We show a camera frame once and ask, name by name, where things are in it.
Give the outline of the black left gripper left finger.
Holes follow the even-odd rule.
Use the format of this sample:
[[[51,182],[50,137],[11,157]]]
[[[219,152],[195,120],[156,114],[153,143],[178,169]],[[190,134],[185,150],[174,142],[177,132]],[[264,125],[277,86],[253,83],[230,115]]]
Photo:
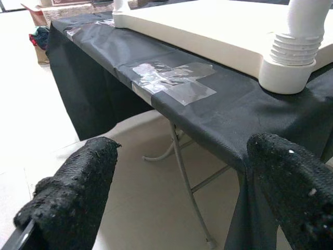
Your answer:
[[[34,221],[45,249],[92,249],[118,161],[120,144],[86,141],[51,177],[40,180],[31,201],[14,216],[16,227]]]

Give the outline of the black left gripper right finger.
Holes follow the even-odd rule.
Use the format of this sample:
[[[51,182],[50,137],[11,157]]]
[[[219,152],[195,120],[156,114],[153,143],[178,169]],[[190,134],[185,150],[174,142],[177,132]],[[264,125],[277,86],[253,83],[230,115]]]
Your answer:
[[[332,170],[276,134],[247,142],[254,174],[292,249],[332,249]]]

